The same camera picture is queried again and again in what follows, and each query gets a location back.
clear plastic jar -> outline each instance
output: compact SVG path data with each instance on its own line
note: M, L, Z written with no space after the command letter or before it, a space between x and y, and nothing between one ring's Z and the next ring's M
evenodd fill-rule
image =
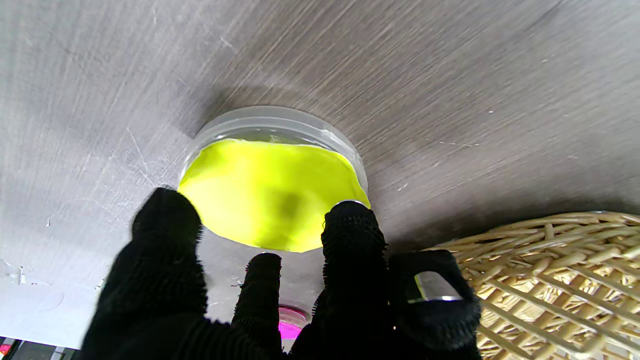
M226 138L315 145L338 152L351 163L362 190L367 193L362 159L347 137L311 114L281 106L250 106L224 113L208 122L189 145L180 178L202 149Z

gloved hand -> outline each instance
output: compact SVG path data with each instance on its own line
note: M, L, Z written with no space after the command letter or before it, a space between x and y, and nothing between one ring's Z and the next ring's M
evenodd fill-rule
M394 255L389 273L399 347L411 353L408 358L481 359L480 302L449 251Z

transparent container rim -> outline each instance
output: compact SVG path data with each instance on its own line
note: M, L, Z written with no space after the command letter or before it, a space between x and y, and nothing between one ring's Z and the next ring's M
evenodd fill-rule
M365 193L368 193L369 185L364 164L349 139L326 121L304 111L283 106L248 106L228 111L206 123L187 148L187 157L180 172L179 181L191 163L198 157L200 151L219 140L220 135L255 127L292 131L325 144L330 150L343 155L351 163L360 187Z

wicker basket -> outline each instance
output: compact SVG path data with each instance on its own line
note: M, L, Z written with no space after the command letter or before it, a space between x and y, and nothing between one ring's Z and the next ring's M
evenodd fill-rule
M438 249L483 299L485 359L640 358L640 217L555 215Z

scratched surface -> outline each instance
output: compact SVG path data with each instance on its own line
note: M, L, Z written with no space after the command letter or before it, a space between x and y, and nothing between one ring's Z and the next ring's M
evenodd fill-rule
M638 213L638 34L637 0L0 0L0 335L78 347L140 202L240 106L341 129L394 251ZM256 253L205 235L212 317ZM321 251L284 257L309 310Z

